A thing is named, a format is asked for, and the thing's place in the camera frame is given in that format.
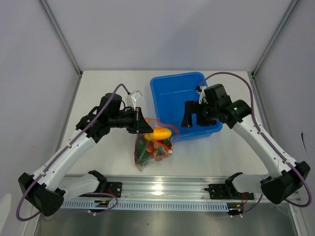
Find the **orange mango slice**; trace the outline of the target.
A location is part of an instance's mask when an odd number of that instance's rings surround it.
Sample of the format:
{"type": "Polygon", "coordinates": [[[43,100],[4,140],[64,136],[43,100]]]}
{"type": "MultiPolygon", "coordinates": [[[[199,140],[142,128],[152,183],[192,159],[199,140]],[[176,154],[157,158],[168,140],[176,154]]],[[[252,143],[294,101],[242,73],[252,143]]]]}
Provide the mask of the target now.
{"type": "Polygon", "coordinates": [[[144,138],[146,140],[154,140],[154,141],[161,141],[166,140],[172,136],[172,131],[168,128],[164,127],[155,127],[153,128],[153,133],[146,133],[144,138]]]}

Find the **clear zip top bag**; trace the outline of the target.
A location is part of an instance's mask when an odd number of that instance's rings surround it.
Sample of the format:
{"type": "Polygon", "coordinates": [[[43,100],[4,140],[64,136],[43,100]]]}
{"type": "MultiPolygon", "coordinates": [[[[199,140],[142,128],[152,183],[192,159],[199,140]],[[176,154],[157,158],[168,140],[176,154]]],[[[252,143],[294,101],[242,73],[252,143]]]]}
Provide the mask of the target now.
{"type": "Polygon", "coordinates": [[[173,153],[173,146],[179,140],[180,131],[172,124],[162,123],[158,118],[146,118],[152,133],[138,134],[134,146],[134,162],[143,171],[150,163],[162,161],[173,153]]]}

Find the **red lychee bunch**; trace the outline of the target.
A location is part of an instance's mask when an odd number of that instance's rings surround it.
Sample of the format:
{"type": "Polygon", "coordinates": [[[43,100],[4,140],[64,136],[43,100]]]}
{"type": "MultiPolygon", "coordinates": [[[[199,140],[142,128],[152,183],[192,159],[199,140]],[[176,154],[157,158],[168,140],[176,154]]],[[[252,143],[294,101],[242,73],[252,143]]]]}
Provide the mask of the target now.
{"type": "Polygon", "coordinates": [[[165,146],[162,142],[152,142],[149,141],[147,143],[146,148],[149,156],[149,161],[161,161],[162,159],[166,158],[168,156],[168,147],[165,146]]]}

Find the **green cucumber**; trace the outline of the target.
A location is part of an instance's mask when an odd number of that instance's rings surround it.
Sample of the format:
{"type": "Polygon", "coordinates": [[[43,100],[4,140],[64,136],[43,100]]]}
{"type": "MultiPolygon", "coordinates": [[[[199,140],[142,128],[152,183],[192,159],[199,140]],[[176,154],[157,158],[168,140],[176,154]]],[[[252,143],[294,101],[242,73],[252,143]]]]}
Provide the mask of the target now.
{"type": "Polygon", "coordinates": [[[140,166],[144,166],[149,161],[148,152],[146,150],[147,148],[147,142],[140,140],[138,142],[138,160],[137,164],[140,166]]]}

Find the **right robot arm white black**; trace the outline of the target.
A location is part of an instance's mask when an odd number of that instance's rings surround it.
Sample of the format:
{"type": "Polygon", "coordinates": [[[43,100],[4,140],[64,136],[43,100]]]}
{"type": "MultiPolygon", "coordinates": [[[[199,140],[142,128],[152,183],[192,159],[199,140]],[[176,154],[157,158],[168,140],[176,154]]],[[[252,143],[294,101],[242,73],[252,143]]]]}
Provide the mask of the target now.
{"type": "Polygon", "coordinates": [[[310,172],[309,165],[297,162],[287,154],[266,130],[257,123],[253,109],[243,100],[232,102],[222,84],[197,86],[199,100],[185,102],[181,126],[210,126],[219,121],[236,132],[256,153],[267,169],[264,175],[237,172],[225,180],[225,194],[237,198],[244,192],[263,194],[270,202],[280,204],[300,189],[310,172]]]}

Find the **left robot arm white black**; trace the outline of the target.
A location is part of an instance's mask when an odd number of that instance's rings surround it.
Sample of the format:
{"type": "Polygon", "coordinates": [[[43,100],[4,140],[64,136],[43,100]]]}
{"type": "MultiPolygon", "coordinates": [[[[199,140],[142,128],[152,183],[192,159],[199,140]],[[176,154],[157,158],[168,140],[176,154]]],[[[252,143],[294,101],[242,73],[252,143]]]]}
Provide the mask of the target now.
{"type": "Polygon", "coordinates": [[[126,107],[121,109],[122,97],[115,93],[105,94],[98,106],[82,117],[67,143],[33,174],[23,173],[19,185],[24,199],[39,213],[51,216],[65,201],[79,196],[107,196],[107,178],[98,171],[65,180],[64,176],[89,149],[96,145],[113,128],[124,128],[130,134],[152,133],[141,108],[136,106],[142,96],[136,91],[126,97],[126,107]]]}

